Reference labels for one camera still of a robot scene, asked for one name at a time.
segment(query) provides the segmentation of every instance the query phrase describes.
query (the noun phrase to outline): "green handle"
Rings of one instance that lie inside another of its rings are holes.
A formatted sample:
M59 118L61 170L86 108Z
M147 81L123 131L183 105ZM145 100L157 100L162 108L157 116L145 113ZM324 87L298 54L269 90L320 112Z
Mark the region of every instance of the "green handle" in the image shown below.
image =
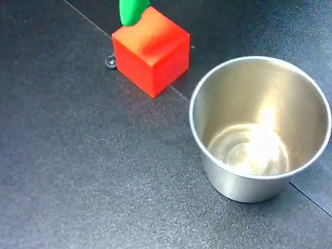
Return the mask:
M149 7L150 0L120 0L120 20L124 26L136 24L142 13Z

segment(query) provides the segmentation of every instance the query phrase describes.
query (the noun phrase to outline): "small screw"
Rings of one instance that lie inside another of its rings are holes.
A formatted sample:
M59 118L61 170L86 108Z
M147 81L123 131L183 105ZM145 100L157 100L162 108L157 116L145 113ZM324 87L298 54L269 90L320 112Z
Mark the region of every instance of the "small screw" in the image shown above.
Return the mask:
M111 70L116 70L116 59L114 53L105 59L105 65Z

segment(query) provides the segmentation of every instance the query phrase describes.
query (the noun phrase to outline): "cup rim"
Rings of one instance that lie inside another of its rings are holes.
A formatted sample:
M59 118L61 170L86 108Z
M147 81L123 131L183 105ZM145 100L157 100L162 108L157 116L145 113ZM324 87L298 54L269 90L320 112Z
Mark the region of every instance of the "cup rim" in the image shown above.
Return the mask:
M265 61L269 61L275 64L278 64L280 66L283 67L288 67L290 70L294 71L295 73L302 75L307 81L309 81L317 90L317 92L320 94L324 105L325 105L325 109L327 112L327 129L326 129L326 133L325 133L325 138L324 138L324 142L322 143L321 147L319 148L319 150L316 152L316 154L304 165L302 165L301 167L298 167L297 169L294 169L292 171L283 173L283 174L278 174L278 175L255 175L255 174L244 174L241 172L238 172L237 170L235 170L234 168L226 165L225 163L221 162L220 160L218 160L216 157L214 157L209 151L208 149L203 145L202 141L200 140L200 138L198 137L194 122L193 122L193 105L195 103L196 100L196 96L198 94L198 92L200 91L202 85L206 82L206 80L212 75L214 74L216 71L218 71L219 69L221 69L222 67L225 67L229 64L232 64L234 62L239 62L239 61L244 61L244 60L265 60ZM224 63L221 63L217 66L215 66L213 69L211 69L208 73L206 73L198 82L197 86L195 87L193 94L190 98L190 106L189 106L189 123L190 123L190 128L191 128L191 132L196 140L196 143L198 144L199 148L202 150L202 152L209 157L210 160L212 160L216 165L218 165L220 168L222 168L225 171L228 171L234 175L237 176L241 176L241 177L245 177L245 178L251 178L251 179L261 179L261 180L265 180L265 179L281 179L281 178L287 178L287 177L291 177L292 175L295 175L299 172L301 172L302 170L306 169L308 166L310 166L314 161L317 160L317 158L323 153L324 149L326 148L329 138L331 136L331 110L330 110L330 106L328 104L328 101L326 99L326 96L324 95L322 89L318 86L318 84L308 75L306 74L303 70L301 70L300 68L298 68L297 66L277 59L277 58L272 58L272 57L264 57L264 56L247 56L247 57L239 57L239 58L235 58L235 59L231 59L228 60Z

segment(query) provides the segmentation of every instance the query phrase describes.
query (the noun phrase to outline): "stainless steel cup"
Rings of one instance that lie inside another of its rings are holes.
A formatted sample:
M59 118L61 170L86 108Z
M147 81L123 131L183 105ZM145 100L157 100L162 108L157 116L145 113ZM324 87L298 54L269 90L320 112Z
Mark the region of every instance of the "stainless steel cup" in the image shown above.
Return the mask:
M212 185L240 202L277 195L311 165L331 134L331 111L315 81L267 57L227 61L193 92L190 126Z

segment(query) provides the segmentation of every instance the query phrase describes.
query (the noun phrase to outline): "red cube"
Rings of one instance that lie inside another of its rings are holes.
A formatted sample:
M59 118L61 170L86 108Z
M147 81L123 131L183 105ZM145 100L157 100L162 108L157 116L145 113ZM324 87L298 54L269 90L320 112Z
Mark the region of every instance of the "red cube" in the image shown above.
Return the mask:
M149 7L137 24L112 35L117 68L154 98L188 69L189 40L186 31Z

